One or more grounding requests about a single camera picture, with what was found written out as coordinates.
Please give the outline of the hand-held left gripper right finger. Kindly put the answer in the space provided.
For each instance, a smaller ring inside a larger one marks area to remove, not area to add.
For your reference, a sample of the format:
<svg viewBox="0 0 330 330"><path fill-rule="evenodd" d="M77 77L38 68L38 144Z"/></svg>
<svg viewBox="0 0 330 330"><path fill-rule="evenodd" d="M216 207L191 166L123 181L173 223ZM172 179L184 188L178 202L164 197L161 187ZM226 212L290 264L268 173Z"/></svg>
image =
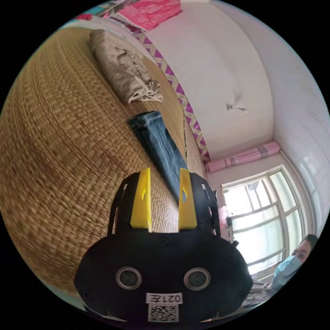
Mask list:
<svg viewBox="0 0 330 330"><path fill-rule="evenodd" d="M188 169L180 169L180 195L179 195L179 214L178 230L192 230L197 227L197 217L193 188Z"/></svg>

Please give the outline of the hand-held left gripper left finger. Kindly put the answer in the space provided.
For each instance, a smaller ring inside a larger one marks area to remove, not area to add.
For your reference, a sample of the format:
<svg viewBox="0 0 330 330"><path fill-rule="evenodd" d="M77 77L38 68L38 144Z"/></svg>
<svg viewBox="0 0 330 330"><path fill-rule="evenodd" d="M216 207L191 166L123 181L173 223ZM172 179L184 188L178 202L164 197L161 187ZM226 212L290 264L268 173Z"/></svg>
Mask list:
<svg viewBox="0 0 330 330"><path fill-rule="evenodd" d="M130 225L134 229L152 231L150 168L139 172Z"/></svg>

